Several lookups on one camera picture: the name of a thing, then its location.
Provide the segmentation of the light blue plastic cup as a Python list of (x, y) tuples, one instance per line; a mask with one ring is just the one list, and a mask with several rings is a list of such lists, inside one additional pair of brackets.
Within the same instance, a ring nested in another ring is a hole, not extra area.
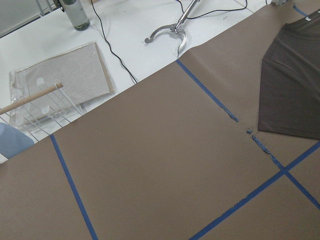
[(14, 157), (34, 144), (34, 141), (23, 132), (6, 123), (0, 123), (0, 153), (7, 159)]

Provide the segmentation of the brown paper table cover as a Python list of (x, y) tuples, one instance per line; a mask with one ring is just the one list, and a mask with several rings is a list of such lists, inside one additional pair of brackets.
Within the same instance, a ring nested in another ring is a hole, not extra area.
[(265, 6), (0, 166), (3, 240), (317, 240), (320, 143), (257, 132), (262, 55), (298, 13)]

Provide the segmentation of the cardboard sheet in plastic sleeve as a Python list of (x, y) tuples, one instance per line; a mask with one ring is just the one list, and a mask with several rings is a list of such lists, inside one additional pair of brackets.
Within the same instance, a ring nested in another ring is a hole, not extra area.
[(28, 105), (28, 110), (19, 107), (10, 111), (13, 118), (10, 123), (18, 125), (32, 116), (42, 118), (44, 114), (40, 109), (49, 104), (56, 110), (65, 110), (115, 92), (100, 48), (92, 41), (29, 67), (12, 71), (9, 74), (11, 102), (29, 97), (57, 83), (62, 83), (62, 90), (69, 99), (54, 91), (48, 97), (34, 100)]

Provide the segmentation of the glass bottle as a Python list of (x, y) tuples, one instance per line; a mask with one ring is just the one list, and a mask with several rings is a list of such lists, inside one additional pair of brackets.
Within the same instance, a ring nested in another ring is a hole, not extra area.
[(60, 0), (59, 2), (75, 30), (85, 31), (90, 26), (90, 21), (79, 0)]

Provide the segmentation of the dark brown t-shirt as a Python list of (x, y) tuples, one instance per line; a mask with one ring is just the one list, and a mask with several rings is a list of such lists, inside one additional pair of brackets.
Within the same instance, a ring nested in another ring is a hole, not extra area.
[(259, 131), (320, 138), (320, 13), (286, 23), (262, 58)]

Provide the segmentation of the wooden dowel rod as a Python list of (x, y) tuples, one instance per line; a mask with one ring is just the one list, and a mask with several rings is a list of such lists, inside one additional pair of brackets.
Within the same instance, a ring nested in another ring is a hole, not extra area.
[(0, 110), (0, 115), (8, 113), (8, 112), (10, 112), (10, 111), (12, 111), (12, 110), (14, 110), (14, 109), (16, 109), (18, 107), (21, 107), (21, 106), (23, 106), (23, 105), (25, 105), (27, 103), (30, 103), (30, 102), (32, 102), (32, 101), (34, 101), (36, 99), (39, 99), (39, 98), (41, 98), (41, 97), (43, 97), (43, 96), (45, 96), (45, 95), (47, 95), (49, 93), (52, 93), (52, 92), (54, 92), (56, 90), (59, 90), (63, 86), (64, 85), (61, 82), (55, 83), (54, 86), (50, 86), (50, 87), (48, 87), (48, 88), (46, 88), (44, 90), (41, 90), (41, 91), (39, 91), (39, 92), (37, 92), (35, 94), (30, 95), (29, 97), (23, 98), (22, 100), (19, 100), (19, 101), (15, 102), (15, 103), (12, 103), (12, 104), (2, 108)]

